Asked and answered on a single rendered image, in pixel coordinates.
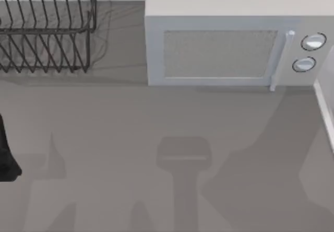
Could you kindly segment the microwave oven door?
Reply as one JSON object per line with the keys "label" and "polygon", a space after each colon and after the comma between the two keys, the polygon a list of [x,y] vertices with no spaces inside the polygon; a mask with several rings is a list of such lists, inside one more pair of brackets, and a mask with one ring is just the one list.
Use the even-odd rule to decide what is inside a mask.
{"label": "microwave oven door", "polygon": [[147,16],[151,86],[268,86],[285,21],[242,16]]}

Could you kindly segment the pale microwave oven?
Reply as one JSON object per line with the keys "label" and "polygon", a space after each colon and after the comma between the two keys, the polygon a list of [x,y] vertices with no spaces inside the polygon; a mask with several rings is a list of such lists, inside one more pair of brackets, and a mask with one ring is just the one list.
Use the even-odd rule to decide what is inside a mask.
{"label": "pale microwave oven", "polygon": [[[272,17],[285,21],[287,31],[294,30],[295,37],[278,86],[313,85],[334,56],[334,0],[146,0],[147,16]],[[326,35],[326,44],[316,51],[303,50],[302,39],[318,32]],[[293,62],[308,56],[316,60],[316,66],[305,73],[295,72]]]}

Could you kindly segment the microwave knob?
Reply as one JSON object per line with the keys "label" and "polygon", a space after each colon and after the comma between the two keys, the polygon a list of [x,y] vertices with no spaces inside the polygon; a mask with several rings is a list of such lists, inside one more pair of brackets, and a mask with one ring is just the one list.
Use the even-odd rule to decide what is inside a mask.
{"label": "microwave knob", "polygon": [[297,73],[305,73],[311,71],[317,62],[313,57],[305,57],[302,59],[295,60],[292,64],[292,69]]}
{"label": "microwave knob", "polygon": [[305,36],[301,41],[301,47],[308,52],[322,48],[327,42],[327,37],[323,33],[315,33]]}

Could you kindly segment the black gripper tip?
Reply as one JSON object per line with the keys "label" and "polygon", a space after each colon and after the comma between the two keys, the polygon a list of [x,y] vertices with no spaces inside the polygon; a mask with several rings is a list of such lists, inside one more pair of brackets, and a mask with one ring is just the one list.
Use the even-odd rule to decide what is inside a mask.
{"label": "black gripper tip", "polygon": [[11,153],[3,117],[0,114],[0,182],[14,182],[21,175],[22,168]]}

